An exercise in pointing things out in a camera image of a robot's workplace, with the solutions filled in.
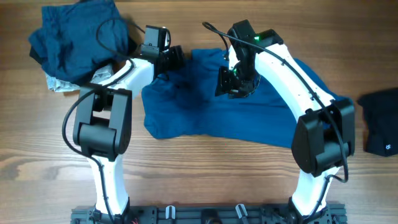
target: blue cloth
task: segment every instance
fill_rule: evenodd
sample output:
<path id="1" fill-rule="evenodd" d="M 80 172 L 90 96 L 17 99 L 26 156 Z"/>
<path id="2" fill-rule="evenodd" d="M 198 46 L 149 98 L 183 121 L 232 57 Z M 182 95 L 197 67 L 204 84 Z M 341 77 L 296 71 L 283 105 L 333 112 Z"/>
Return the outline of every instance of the blue cloth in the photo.
<path id="1" fill-rule="evenodd" d="M 105 20 L 121 17 L 113 1 L 98 0 L 42 8 L 42 28 L 30 37 L 43 70 L 71 83 L 88 82 L 94 72 L 115 59 L 96 41 L 96 30 Z M 126 54 L 128 28 L 125 22 L 109 21 L 99 39 L 110 49 Z"/>
<path id="2" fill-rule="evenodd" d="M 169 72 L 169 81 L 156 79 L 143 88 L 144 126 L 157 139 L 208 134 L 290 147 L 296 120 L 265 78 L 247 98 L 215 97 L 218 69 L 228 66 L 224 54 L 220 49 L 193 50 L 185 67 Z M 311 68 L 295 60 L 320 88 L 338 98 Z"/>

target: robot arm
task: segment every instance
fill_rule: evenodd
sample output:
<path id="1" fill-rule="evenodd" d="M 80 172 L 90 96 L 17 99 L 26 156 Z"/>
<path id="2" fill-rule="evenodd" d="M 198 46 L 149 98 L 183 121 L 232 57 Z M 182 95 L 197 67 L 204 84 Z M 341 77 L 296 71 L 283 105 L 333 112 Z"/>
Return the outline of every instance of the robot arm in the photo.
<path id="1" fill-rule="evenodd" d="M 299 72 L 326 106 L 326 110 L 333 113 L 333 119 L 343 137 L 346 157 L 354 153 L 354 107 L 348 99 L 335 101 L 330 94 L 317 86 L 295 63 L 283 40 L 273 30 L 255 34 L 248 21 L 241 21 L 234 24 L 228 34 L 261 45 L 285 60 L 281 62 L 267 52 L 258 52 L 230 39 L 229 68 L 220 68 L 216 96 L 222 93 L 234 95 L 233 97 L 255 94 L 256 78 L 253 73 L 257 73 L 267 79 L 287 103 L 298 123 L 292 143 L 292 153 L 301 170 L 290 203 L 292 210 L 296 212 L 298 222 L 301 223 L 304 217 L 312 213 L 322 195 L 322 202 L 316 212 L 325 208 L 325 199 L 330 186 L 330 182 L 325 183 L 325 179 L 338 172 L 342 158 L 334 133 L 330 127 L 324 127 L 329 124 L 323 109 L 298 76 L 284 63 L 289 63 Z M 248 64 L 252 61 L 254 68 Z M 324 184 L 327 184 L 325 193 L 322 192 Z"/>
<path id="2" fill-rule="evenodd" d="M 170 39 L 170 32 L 166 28 L 147 26 L 140 58 L 127 60 L 119 72 L 99 85 L 88 84 L 81 87 L 80 97 L 89 91 L 95 92 L 77 107 L 73 140 L 81 146 L 81 152 L 85 156 L 93 157 L 102 165 L 103 176 L 98 164 L 88 159 L 97 192 L 97 203 L 93 211 L 96 222 L 112 223 L 106 201 L 114 223 L 131 222 L 129 197 L 123 179 L 123 154 L 131 137 L 131 101 L 159 74 L 183 66 L 184 55 L 181 47 L 170 47 Z M 101 85 L 107 85 L 121 77 L 123 78 L 114 85 L 100 88 Z M 109 119 L 93 114 L 94 111 L 104 110 L 111 112 Z"/>

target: wooden table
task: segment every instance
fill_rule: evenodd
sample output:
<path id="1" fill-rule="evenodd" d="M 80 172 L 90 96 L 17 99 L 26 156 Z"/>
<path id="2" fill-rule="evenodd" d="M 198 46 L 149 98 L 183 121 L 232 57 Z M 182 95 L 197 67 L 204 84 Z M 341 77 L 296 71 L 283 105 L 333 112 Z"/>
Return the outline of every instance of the wooden table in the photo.
<path id="1" fill-rule="evenodd" d="M 41 26 L 40 7 L 49 2 L 0 3 L 0 223 L 69 223 L 72 208 L 95 203 L 86 159 L 61 137 L 63 117 L 77 95 L 49 91 L 28 56 L 27 38 Z M 186 52 L 223 47 L 202 21 L 223 31 L 243 19 L 257 31 L 273 28 L 331 90 L 354 100 L 398 86 L 397 1 L 157 0 L 117 6 L 142 26 L 168 27 L 173 44 Z M 365 124 L 356 109 L 350 179 L 332 183 L 328 200 L 346 204 L 349 223 L 398 223 L 398 156 L 363 151 Z M 295 190 L 299 168 L 290 149 L 208 136 L 158 141 L 144 128 L 144 116 L 138 97 L 124 161 L 133 205 L 287 202 Z"/>

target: black cable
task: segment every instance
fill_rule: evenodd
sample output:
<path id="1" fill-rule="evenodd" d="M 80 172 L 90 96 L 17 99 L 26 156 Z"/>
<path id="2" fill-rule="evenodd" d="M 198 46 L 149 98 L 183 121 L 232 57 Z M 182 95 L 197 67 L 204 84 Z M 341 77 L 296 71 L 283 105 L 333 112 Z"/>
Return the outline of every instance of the black cable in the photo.
<path id="1" fill-rule="evenodd" d="M 104 89 L 104 88 L 107 88 L 107 87 L 109 87 L 109 86 L 111 86 L 111 85 L 116 84 L 118 81 L 122 80 L 127 74 L 129 74 L 129 73 L 131 72 L 131 70 L 134 68 L 134 63 L 132 62 L 130 56 L 128 56 L 128 55 L 123 55 L 123 54 L 121 54 L 121 53 L 119 53 L 119 52 L 117 52 L 117 51 L 115 51 L 115 50 L 113 50 L 113 49 L 108 48 L 108 47 L 105 46 L 105 45 L 99 40 L 99 38 L 98 38 L 98 34 L 99 34 L 99 32 L 100 32 L 101 27 L 102 27 L 105 23 L 107 23 L 107 22 L 109 22 L 109 21 L 115 21 L 115 20 L 125 21 L 123 18 L 120 18 L 120 17 L 117 17 L 117 18 L 110 18 L 110 19 L 105 20 L 104 22 L 102 22 L 102 23 L 98 26 L 98 28 L 97 28 L 97 30 L 96 30 L 96 35 L 95 35 L 96 40 L 97 40 L 98 44 L 99 44 L 102 48 L 104 48 L 104 49 L 106 49 L 106 50 L 108 50 L 108 51 L 110 51 L 110 52 L 116 54 L 117 56 L 120 56 L 120 57 L 122 57 L 122 58 L 126 58 L 126 59 L 131 63 L 131 66 L 130 66 L 129 69 L 128 69 L 127 71 L 125 71 L 120 77 L 117 77 L 117 78 L 116 78 L 115 80 L 113 80 L 112 82 L 110 82 L 110 83 L 108 83 L 108 84 L 106 84 L 106 85 L 100 86 L 100 87 L 97 88 L 97 89 L 91 90 L 91 91 L 85 93 L 83 96 L 79 97 L 79 99 L 77 99 L 76 102 L 75 102 L 74 104 L 72 104 L 72 106 L 70 107 L 70 109 L 69 109 L 68 112 L 66 113 L 65 118 L 63 119 L 63 123 L 62 123 L 62 138 L 63 138 L 63 140 L 65 141 L 65 144 L 66 144 L 73 152 L 75 152 L 75 153 L 77 153 L 77 154 L 79 154 L 79 155 L 81 155 L 81 156 L 84 156 L 84 157 L 87 157 L 87 158 L 91 159 L 91 160 L 94 161 L 94 162 L 97 164 L 97 166 L 98 166 L 99 175 L 100 175 L 100 179 L 101 179 L 101 188 L 102 188 L 102 193 L 103 193 L 104 202 L 105 202 L 105 207 L 106 207 L 106 211 L 108 212 L 109 219 L 110 219 L 110 221 L 111 221 L 112 224 L 114 224 L 114 220 L 113 220 L 113 216 L 112 216 L 112 213 L 111 213 L 111 209 L 109 208 L 108 196 L 106 195 L 105 178 L 104 178 L 104 171 L 103 171 L 103 168 L 104 168 L 104 167 L 103 167 L 103 166 L 101 165 L 101 163 L 100 163 L 98 160 L 96 160 L 94 157 L 92 157 L 92 156 L 86 156 L 86 155 L 84 155 L 81 151 L 79 151 L 78 149 L 76 149 L 76 148 L 74 148 L 74 147 L 72 146 L 72 144 L 69 142 L 69 140 L 68 140 L 68 138 L 67 138 L 67 123 L 68 123 L 69 117 L 70 117 L 70 115 L 72 114 L 73 110 L 74 110 L 85 98 L 87 98 L 88 96 L 90 96 L 91 94 L 95 93 L 95 92 L 98 91 L 98 90 L 102 90 L 102 89 Z M 128 22 L 128 23 L 133 24 L 133 25 L 134 25 L 135 27 L 137 27 L 141 32 L 145 33 L 145 31 L 142 30 L 137 24 L 135 24 L 135 23 L 133 23 L 133 22 Z"/>
<path id="2" fill-rule="evenodd" d="M 215 30 L 215 31 L 218 31 L 218 29 L 216 29 L 213 25 L 211 25 L 210 23 L 208 23 L 208 22 L 202 22 L 202 25 L 204 25 L 204 23 L 206 23 L 211 29 L 213 29 L 213 30 Z M 227 55 L 228 55 L 228 44 L 226 43 L 226 40 L 225 40 L 225 38 L 224 38 L 224 33 L 222 33 L 222 32 L 220 32 L 220 33 L 222 33 L 222 34 L 219 34 L 219 33 L 217 33 L 217 32 L 215 32 L 216 34 L 218 34 L 220 37 L 221 37 L 221 39 L 223 40 L 223 42 L 224 42 L 224 44 L 225 44 L 225 50 L 226 50 L 226 53 L 227 53 Z"/>
<path id="3" fill-rule="evenodd" d="M 99 38 L 98 36 L 99 36 L 99 34 L 100 34 L 101 27 L 102 27 L 104 24 L 106 24 L 107 22 L 109 22 L 109 21 L 123 21 L 123 22 L 125 22 L 125 23 L 127 23 L 127 24 L 133 25 L 134 27 L 136 27 L 137 29 L 139 29 L 139 30 L 140 30 L 141 32 L 143 32 L 144 34 L 145 34 L 145 31 L 144 31 L 141 27 L 139 27 L 137 24 L 135 24 L 134 22 L 127 21 L 127 20 L 123 19 L 122 17 L 115 17 L 115 18 L 107 19 L 107 20 L 105 20 L 104 22 L 102 22 L 102 23 L 98 26 L 97 31 L 95 32 L 95 39 L 97 40 L 98 44 L 99 44 L 102 48 L 104 48 L 104 49 L 106 49 L 106 50 L 108 50 L 108 51 L 114 53 L 115 55 L 117 55 L 117 56 L 119 56 L 119 57 L 121 57 L 121 58 L 125 58 L 125 59 L 130 58 L 130 57 L 127 56 L 127 55 L 121 54 L 121 53 L 118 52 L 117 50 L 113 50 L 113 49 L 108 48 L 107 46 L 105 46 L 105 45 L 100 41 L 100 38 Z"/>
<path id="4" fill-rule="evenodd" d="M 322 200 L 323 200 L 323 198 L 324 198 L 324 196 L 325 196 L 325 194 L 326 194 L 326 189 L 327 189 L 327 187 L 328 187 L 328 183 L 329 183 L 329 181 L 330 181 L 330 178 L 333 177 L 333 178 L 337 179 L 337 180 L 338 180 L 339 182 L 341 182 L 341 183 L 347 183 L 347 181 L 348 181 L 348 164 L 347 164 L 347 158 L 346 158 L 346 154 L 345 154 L 345 150 L 344 150 L 343 139 L 342 139 L 341 134 L 340 134 L 340 132 L 339 132 L 339 130 L 338 130 L 337 124 L 335 123 L 335 121 L 334 121 L 333 118 L 331 117 L 331 114 L 330 114 L 330 112 L 326 109 L 325 105 L 324 105 L 324 104 L 322 103 L 322 101 L 319 99 L 318 95 L 311 89 L 310 85 L 304 80 L 304 78 L 299 74 L 299 72 L 296 71 L 296 69 L 294 69 L 294 67 L 291 66 L 291 64 L 288 63 L 284 58 L 282 58 L 281 56 L 275 54 L 274 52 L 272 52 L 272 51 L 270 51 L 270 50 L 268 50 L 268 49 L 266 49 L 266 48 L 264 48 L 264 47 L 260 47 L 260 46 L 258 46 L 258 45 L 256 45 L 256 44 L 252 44 L 252 43 L 243 41 L 243 40 L 241 40 L 241 39 L 232 37 L 232 36 L 230 36 L 230 35 L 228 35 L 228 34 L 225 34 L 225 33 L 223 33 L 223 32 L 220 32 L 220 31 L 218 31 L 217 29 L 215 29 L 215 27 L 214 27 L 213 25 L 211 25 L 210 23 L 208 23 L 208 22 L 202 22 L 202 25 L 203 25 L 206 29 L 208 29 L 208 30 L 210 30 L 210 31 L 212 31 L 212 32 L 215 32 L 215 33 L 218 34 L 218 35 L 222 35 L 222 36 L 224 36 L 224 37 L 228 37 L 229 39 L 236 40 L 236 41 L 238 41 L 238 42 L 240 42 L 240 43 L 242 43 L 242 44 L 246 44 L 246 45 L 248 45 L 248 46 L 250 46 L 250 47 L 254 47 L 254 48 L 256 48 L 256 49 L 260 49 L 260 50 L 262 50 L 262 51 L 264 51 L 264 52 L 266 52 L 266 53 L 268 53 L 268 54 L 274 56 L 274 57 L 277 58 L 278 60 L 280 60 L 280 61 L 282 62 L 283 65 L 288 66 L 288 67 L 290 68 L 290 70 L 291 70 L 293 73 L 295 73 L 295 75 L 297 76 L 297 78 L 303 83 L 303 85 L 307 88 L 307 90 L 310 92 L 310 94 L 311 94 L 312 97 L 315 99 L 315 101 L 317 101 L 317 103 L 321 106 L 322 110 L 325 112 L 326 118 L 327 118 L 328 121 L 330 122 L 330 125 L 331 125 L 331 127 L 333 128 L 333 130 L 334 130 L 334 132 L 335 132 L 335 134 L 336 134 L 336 137 L 337 137 L 337 139 L 338 139 L 338 143 L 339 143 L 339 145 L 340 145 L 341 158 L 342 158 L 342 161 L 343 161 L 343 168 L 344 168 L 344 179 L 338 177 L 337 175 L 333 175 L 333 174 L 330 174 L 330 175 L 328 175 L 328 176 L 325 177 L 325 182 L 324 182 L 324 184 L 323 184 L 322 191 L 321 191 L 320 197 L 319 197 L 319 199 L 318 199 L 318 201 L 317 201 L 317 204 L 315 205 L 315 208 L 313 209 L 313 211 L 311 212 L 311 214 L 310 214 L 307 218 L 304 219 L 305 223 L 306 223 L 306 222 L 309 222 L 309 220 L 314 216 L 314 214 L 316 214 L 316 212 L 317 212 L 317 210 L 318 210 L 318 208 L 319 208 L 319 206 L 320 206 L 320 204 L 321 204 L 321 202 L 322 202 Z"/>

